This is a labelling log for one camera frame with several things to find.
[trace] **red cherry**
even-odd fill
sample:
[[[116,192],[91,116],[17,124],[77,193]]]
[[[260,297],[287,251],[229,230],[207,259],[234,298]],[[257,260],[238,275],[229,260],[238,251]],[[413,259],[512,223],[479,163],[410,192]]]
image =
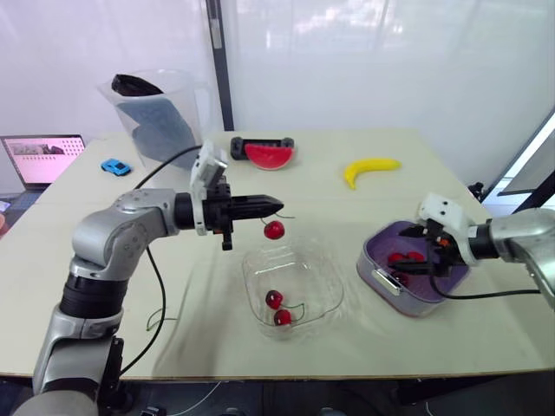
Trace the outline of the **red cherry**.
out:
[[[388,257],[388,264],[393,264],[405,260],[406,257],[401,253],[392,253]]]
[[[279,309],[281,302],[284,301],[284,296],[277,290],[270,290],[266,293],[266,305],[272,309]]]
[[[280,325],[289,325],[292,323],[293,320],[291,318],[291,312],[286,309],[280,309],[274,315],[274,323],[278,326]]]
[[[406,288],[408,287],[408,284],[410,283],[410,278],[408,275],[406,275],[405,273],[394,273],[393,277],[401,285],[403,285]]]
[[[424,261],[424,256],[418,251],[409,251],[407,253],[407,257],[410,258],[411,260],[415,260],[416,262]]]
[[[264,235],[270,240],[278,240],[285,234],[285,227],[280,221],[271,221],[264,227]]]

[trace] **yellow banana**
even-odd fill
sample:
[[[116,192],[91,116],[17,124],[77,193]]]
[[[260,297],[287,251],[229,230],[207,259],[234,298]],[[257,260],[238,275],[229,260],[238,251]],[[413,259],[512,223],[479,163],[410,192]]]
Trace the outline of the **yellow banana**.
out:
[[[343,177],[350,186],[356,189],[355,179],[359,173],[370,171],[393,171],[401,167],[401,162],[395,159],[360,159],[348,165],[343,171]]]

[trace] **purple bowl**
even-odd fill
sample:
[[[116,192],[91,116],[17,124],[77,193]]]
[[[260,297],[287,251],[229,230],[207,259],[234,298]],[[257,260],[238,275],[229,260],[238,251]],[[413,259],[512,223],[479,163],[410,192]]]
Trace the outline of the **purple bowl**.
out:
[[[373,237],[366,240],[362,253],[356,264],[359,276],[391,306],[404,315],[423,316],[429,313],[445,298],[437,294],[429,283],[428,276],[408,276],[408,283],[399,283],[398,295],[387,290],[383,284],[372,275],[372,270],[381,270],[391,277],[393,270],[388,266],[388,257],[392,253],[406,254],[417,251],[426,256],[426,240],[424,238],[401,237],[399,232],[415,225],[409,221],[397,221],[390,224]],[[450,293],[455,289],[468,272],[467,266],[454,266],[448,277],[436,278],[441,291]]]

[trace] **watermelon slice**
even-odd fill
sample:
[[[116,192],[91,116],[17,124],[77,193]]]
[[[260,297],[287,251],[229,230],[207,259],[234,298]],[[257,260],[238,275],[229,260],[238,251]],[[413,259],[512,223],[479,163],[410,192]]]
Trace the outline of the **watermelon slice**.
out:
[[[293,159],[294,148],[263,145],[245,145],[247,158],[260,169],[275,171],[287,165]]]

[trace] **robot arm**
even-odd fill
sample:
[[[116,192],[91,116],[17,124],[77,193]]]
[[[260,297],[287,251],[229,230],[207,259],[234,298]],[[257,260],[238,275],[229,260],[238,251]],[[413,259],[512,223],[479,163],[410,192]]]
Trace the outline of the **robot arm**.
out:
[[[481,259],[500,257],[523,263],[549,305],[555,309],[555,211],[529,209],[476,224],[455,202],[429,194],[422,202],[421,225],[405,231],[406,237],[426,237],[436,245],[440,261],[436,276],[445,276],[451,265],[474,266]],[[429,274],[427,263],[394,264],[399,271]]]
[[[226,166],[225,155],[208,143],[195,161],[191,194],[133,190],[82,220],[74,233],[75,255],[62,300],[50,318],[33,374],[38,396],[18,415],[62,414],[44,407],[52,403],[53,393],[102,406],[117,389],[123,340],[114,335],[123,316],[121,305],[128,280],[154,239],[180,230],[196,229],[200,235],[212,231],[223,235],[222,248],[230,250],[233,220],[264,218],[283,207],[265,195],[232,197],[222,176]]]

